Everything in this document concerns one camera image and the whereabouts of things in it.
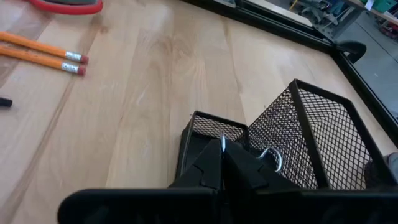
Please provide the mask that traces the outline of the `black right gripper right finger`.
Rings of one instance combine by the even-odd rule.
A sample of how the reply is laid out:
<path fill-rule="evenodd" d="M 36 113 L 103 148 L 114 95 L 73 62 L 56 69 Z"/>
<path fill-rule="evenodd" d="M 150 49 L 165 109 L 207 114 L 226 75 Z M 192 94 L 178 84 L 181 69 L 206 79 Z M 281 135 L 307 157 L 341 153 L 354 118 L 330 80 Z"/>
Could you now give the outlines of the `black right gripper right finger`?
<path fill-rule="evenodd" d="M 223 179 L 227 190 L 292 190 L 300 187 L 255 158 L 242 144 L 225 141 Z"/>

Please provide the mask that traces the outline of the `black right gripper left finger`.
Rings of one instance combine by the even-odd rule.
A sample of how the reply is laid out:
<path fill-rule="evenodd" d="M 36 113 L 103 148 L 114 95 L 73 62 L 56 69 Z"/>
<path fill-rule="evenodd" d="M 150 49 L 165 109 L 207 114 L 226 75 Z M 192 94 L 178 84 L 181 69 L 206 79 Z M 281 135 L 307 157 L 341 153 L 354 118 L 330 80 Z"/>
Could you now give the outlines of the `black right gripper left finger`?
<path fill-rule="evenodd" d="M 187 171 L 174 181 L 171 188 L 205 187 L 221 190 L 222 151 L 220 141 L 211 140 Z"/>

